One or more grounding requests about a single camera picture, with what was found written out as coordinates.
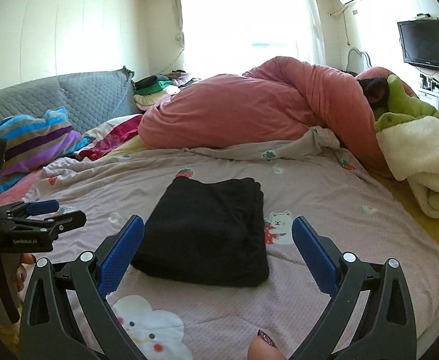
folded clothes pile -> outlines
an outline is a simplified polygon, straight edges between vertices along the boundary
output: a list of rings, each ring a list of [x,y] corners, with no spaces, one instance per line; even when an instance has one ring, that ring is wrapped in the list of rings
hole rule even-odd
[[[184,70],[174,70],[166,75],[155,74],[135,82],[135,103],[139,110],[147,111],[160,101],[169,100],[199,79],[193,79]]]
[[[179,91],[168,77],[155,74],[135,82],[135,103],[140,111],[147,111],[166,96],[171,97]]]
[[[263,192],[252,178],[203,184],[180,176],[151,213],[131,264],[159,278],[255,287],[269,275],[263,229]]]

yellow sheet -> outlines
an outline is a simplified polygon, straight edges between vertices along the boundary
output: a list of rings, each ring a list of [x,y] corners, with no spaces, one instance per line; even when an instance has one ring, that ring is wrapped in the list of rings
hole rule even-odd
[[[18,308],[20,315],[22,310],[22,304],[20,302]],[[9,326],[0,324],[0,339],[16,357],[19,357],[19,325],[19,321]]]
[[[139,135],[136,135],[136,137],[127,140],[121,146],[109,152],[105,157],[131,155],[135,152],[142,152],[144,150],[148,150],[148,147],[146,147]]]
[[[379,175],[372,175],[377,181],[392,193],[404,209],[426,230],[432,239],[439,245],[439,218],[430,218],[421,209],[415,200],[407,181],[390,180]]]

finger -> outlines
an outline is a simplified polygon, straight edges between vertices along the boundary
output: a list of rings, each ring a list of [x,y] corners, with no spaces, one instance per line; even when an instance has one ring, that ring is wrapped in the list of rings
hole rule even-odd
[[[29,266],[36,263],[36,257],[31,253],[23,253],[19,259],[21,264],[27,264]]]
[[[19,265],[18,269],[16,269],[16,280],[24,283],[26,280],[26,268],[23,265]]]
[[[248,360],[286,360],[279,350],[261,337],[256,337],[248,349]]]
[[[23,291],[23,289],[25,288],[25,283],[24,283],[24,281],[21,281],[21,280],[15,281],[14,285],[15,285],[16,290],[18,292]]]

white fluffy blanket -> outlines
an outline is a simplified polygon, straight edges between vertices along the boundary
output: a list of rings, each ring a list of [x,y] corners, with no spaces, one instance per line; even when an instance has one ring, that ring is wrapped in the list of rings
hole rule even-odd
[[[439,218],[439,119],[426,116],[376,137],[395,179],[406,179],[424,213]]]

blue gripper pad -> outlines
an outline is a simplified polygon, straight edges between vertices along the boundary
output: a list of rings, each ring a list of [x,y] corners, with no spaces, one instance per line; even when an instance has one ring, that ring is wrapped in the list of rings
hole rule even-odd
[[[106,295],[117,290],[124,272],[141,245],[145,236],[143,219],[139,216],[133,218],[126,230],[121,230],[120,233],[122,235],[100,267],[100,281],[96,288],[103,299],[106,298]]]
[[[339,290],[336,267],[310,229],[312,227],[306,219],[296,218],[292,226],[293,241],[319,290],[333,298]]]
[[[31,216],[49,214],[60,209],[60,204],[56,200],[45,200],[44,202],[31,203],[26,208],[26,213]]]

